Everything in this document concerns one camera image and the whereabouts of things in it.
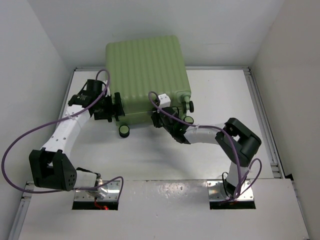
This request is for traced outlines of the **green suitcase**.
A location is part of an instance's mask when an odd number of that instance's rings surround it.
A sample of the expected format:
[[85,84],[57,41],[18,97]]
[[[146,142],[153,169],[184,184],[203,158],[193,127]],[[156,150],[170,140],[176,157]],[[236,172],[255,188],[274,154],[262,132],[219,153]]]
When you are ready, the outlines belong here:
[[110,73],[110,93],[119,92],[125,116],[120,116],[118,132],[130,134],[130,126],[151,123],[153,105],[149,92],[167,94],[179,117],[194,112],[192,91],[179,39],[175,35],[110,42],[105,47],[106,69]]

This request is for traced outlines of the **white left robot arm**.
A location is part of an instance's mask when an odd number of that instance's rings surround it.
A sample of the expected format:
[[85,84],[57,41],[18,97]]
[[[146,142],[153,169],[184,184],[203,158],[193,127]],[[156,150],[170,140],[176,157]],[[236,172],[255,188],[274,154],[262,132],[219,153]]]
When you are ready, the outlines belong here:
[[63,118],[50,139],[41,149],[30,153],[31,173],[37,187],[56,191],[98,191],[103,186],[99,173],[73,166],[71,151],[90,118],[111,122],[124,116],[121,94],[108,94],[108,86],[100,80],[88,79],[67,103]]

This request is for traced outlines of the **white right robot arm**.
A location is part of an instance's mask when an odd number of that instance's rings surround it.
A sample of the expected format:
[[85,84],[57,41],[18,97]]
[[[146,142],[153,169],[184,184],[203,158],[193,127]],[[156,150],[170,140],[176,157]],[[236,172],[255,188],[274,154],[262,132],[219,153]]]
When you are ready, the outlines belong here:
[[260,148],[261,139],[238,119],[232,117],[223,128],[215,125],[195,125],[181,119],[172,107],[154,108],[151,119],[154,127],[164,128],[180,144],[214,144],[221,147],[231,164],[224,189],[230,199],[241,195],[244,184]]

